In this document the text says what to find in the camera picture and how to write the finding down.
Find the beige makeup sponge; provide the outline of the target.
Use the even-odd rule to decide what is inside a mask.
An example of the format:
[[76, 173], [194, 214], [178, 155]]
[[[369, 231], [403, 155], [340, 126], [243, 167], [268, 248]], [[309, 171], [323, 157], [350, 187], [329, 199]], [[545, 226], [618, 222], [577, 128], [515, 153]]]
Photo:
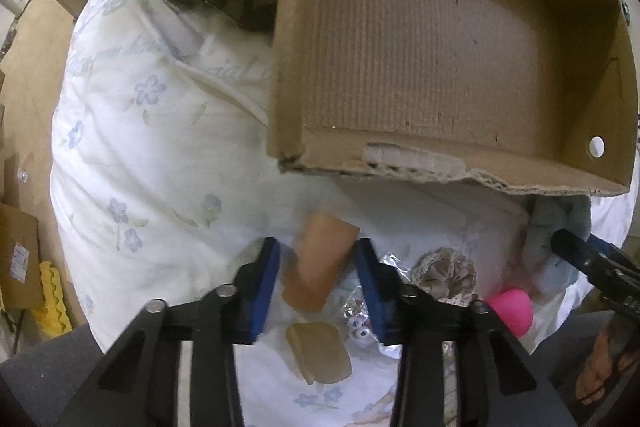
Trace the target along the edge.
[[285, 339], [308, 385], [336, 384], [352, 375], [352, 362], [335, 326], [295, 323], [285, 329]]

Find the cardboard box with label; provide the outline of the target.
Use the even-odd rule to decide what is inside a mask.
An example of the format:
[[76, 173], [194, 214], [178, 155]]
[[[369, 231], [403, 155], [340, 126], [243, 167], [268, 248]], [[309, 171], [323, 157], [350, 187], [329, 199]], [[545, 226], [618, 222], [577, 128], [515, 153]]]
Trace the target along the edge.
[[8, 310], [41, 308], [38, 221], [18, 208], [1, 205], [1, 302]]

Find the white floral duvet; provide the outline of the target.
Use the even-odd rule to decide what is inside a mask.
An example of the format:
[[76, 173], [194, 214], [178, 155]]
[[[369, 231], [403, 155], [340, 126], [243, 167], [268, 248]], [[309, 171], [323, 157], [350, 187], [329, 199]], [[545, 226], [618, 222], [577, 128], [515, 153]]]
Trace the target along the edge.
[[142, 306], [201, 298], [292, 246], [315, 212], [406, 265], [440, 247], [489, 295], [525, 284], [524, 197], [468, 184], [283, 173], [266, 152], [271, 40], [219, 11], [89, 0], [52, 121], [51, 202], [93, 337], [111, 347]]

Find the brown cardboard box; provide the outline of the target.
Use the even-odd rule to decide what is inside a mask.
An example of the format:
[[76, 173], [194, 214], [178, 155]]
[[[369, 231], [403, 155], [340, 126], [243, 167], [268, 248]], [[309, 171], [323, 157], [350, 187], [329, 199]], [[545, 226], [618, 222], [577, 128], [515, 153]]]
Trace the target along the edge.
[[634, 172], [623, 0], [278, 0], [270, 102], [285, 171], [590, 196]]

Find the beige lace scrunchie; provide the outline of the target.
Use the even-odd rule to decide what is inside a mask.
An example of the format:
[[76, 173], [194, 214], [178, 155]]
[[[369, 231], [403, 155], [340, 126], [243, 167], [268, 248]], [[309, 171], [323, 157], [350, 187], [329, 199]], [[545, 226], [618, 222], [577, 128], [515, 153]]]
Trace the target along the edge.
[[410, 282], [439, 303], [467, 307], [475, 295], [474, 263], [449, 247], [423, 255], [410, 271]]

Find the yellow foam piece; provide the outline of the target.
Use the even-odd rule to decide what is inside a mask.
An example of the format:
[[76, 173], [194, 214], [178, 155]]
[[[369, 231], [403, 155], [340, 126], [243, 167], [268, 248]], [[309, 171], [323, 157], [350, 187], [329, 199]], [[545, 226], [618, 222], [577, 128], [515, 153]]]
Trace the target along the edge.
[[39, 271], [43, 305], [30, 312], [44, 335], [60, 337], [73, 330], [65, 306], [60, 271], [50, 261], [41, 261]]

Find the pink makeup sponge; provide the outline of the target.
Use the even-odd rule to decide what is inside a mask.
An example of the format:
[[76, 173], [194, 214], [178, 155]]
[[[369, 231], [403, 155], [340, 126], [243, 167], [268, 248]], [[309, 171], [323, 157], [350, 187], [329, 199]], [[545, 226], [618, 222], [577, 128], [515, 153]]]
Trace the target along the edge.
[[521, 288], [509, 288], [486, 300], [504, 325], [516, 337], [526, 335], [532, 327], [533, 306], [529, 295]]

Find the person's bare foot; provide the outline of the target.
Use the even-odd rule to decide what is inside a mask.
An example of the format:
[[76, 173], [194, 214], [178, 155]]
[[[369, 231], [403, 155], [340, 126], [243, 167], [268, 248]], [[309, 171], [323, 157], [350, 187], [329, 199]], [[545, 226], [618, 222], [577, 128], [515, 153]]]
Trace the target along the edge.
[[605, 384], [639, 361], [636, 326], [614, 314], [597, 335], [582, 373], [576, 381], [576, 399], [583, 405], [596, 403], [605, 396]]

